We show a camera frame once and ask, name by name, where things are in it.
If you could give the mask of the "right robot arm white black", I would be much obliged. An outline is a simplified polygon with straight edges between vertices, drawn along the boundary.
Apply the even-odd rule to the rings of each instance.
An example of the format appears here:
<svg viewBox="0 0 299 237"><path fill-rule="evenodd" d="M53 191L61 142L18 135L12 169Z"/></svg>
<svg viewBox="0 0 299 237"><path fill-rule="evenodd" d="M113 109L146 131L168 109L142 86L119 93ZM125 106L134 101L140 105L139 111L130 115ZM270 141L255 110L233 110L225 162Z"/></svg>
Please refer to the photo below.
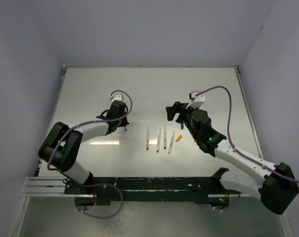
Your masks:
<svg viewBox="0 0 299 237"><path fill-rule="evenodd" d="M227 137L217 132L211 125L208 113L193 108L188 103L175 102L166 107L167 119L172 121L177 115L177 123L182 123L190 132L201 151L224 160L247 174L245 179L235 181L228 171L211 181L216 193L235 190L258 198L271 212L281 215L299 194L292 169L281 162L274 164L256 156L243 153Z"/></svg>

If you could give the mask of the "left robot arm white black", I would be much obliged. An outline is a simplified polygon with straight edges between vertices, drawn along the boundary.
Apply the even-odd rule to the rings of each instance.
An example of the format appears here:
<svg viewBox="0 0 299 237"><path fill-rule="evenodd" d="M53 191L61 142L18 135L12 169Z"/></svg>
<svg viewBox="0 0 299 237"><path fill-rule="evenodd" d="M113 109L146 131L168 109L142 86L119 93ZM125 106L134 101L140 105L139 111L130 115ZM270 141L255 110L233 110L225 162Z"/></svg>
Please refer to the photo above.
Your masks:
<svg viewBox="0 0 299 237"><path fill-rule="evenodd" d="M38 151L38 157L76 181L76 188L83 194L93 189L93 174L76 159L81 143L95 137L107 136L119 127L129 124L127 105L114 100L108 110L102 112L94 121L84 122L74 129L57 122L51 128Z"/></svg>

